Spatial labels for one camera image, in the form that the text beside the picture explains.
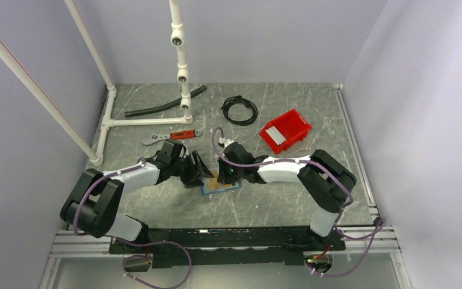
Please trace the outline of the gold credit card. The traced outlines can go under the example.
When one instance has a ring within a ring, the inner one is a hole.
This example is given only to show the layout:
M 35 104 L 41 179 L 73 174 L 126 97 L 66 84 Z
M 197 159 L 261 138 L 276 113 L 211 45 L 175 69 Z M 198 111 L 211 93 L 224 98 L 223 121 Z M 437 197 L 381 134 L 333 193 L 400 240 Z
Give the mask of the gold credit card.
M 235 182 L 233 184 L 223 185 L 217 181 L 218 169 L 211 169 L 211 172 L 215 175 L 215 178 L 205 178 L 204 179 L 204 192 L 205 193 L 216 193 L 220 191 L 232 190 L 235 188 L 241 188 L 240 182 Z

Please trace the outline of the blue card holder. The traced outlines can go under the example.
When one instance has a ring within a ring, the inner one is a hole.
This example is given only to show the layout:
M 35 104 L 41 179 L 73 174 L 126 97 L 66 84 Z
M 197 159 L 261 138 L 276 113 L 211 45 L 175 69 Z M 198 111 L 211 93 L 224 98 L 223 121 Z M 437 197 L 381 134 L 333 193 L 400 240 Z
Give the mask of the blue card holder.
M 234 191 L 242 188 L 242 182 L 237 181 L 233 184 L 220 184 L 217 180 L 218 177 L 218 168 L 209 169 L 210 172 L 214 175 L 214 178 L 202 178 L 203 186 L 201 187 L 201 195 L 209 196 L 215 193 L 224 193 L 226 191 Z

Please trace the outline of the red plastic bin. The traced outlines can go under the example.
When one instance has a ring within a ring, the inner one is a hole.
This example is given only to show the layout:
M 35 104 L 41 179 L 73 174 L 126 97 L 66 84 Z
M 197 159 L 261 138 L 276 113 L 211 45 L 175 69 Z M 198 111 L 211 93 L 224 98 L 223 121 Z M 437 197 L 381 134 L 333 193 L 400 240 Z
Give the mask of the red plastic bin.
M 265 132 L 271 126 L 275 126 L 286 138 L 286 141 L 281 146 L 277 146 Z M 311 129 L 311 124 L 296 109 L 291 109 L 269 121 L 259 134 L 271 150 L 275 154 L 279 154 L 288 150 L 296 142 L 304 140 Z

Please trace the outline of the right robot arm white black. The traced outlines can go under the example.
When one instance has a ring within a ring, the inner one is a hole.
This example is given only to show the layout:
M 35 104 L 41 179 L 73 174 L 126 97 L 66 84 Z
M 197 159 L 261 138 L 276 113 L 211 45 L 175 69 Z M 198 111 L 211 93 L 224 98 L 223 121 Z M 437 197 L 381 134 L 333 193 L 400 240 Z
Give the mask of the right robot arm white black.
M 356 177 L 322 149 L 299 158 L 254 157 L 241 144 L 221 140 L 218 182 L 232 184 L 244 179 L 251 184 L 289 182 L 301 184 L 316 202 L 307 241 L 321 250 L 330 243 L 330 232 L 342 210 L 353 202 Z

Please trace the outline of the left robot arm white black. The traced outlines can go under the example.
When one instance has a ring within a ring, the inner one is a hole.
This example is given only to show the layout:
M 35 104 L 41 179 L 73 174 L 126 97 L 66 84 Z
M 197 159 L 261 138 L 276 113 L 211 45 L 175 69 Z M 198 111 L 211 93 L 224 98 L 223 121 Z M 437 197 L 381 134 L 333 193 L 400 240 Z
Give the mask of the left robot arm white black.
M 140 253 L 149 244 L 148 226 L 118 212 L 121 198 L 171 177 L 178 177 L 185 188 L 194 188 L 214 174 L 197 151 L 188 152 L 182 142 L 167 140 L 153 156 L 141 157 L 132 166 L 106 172 L 85 170 L 62 206 L 60 218 L 76 235 L 120 238 L 131 251 Z

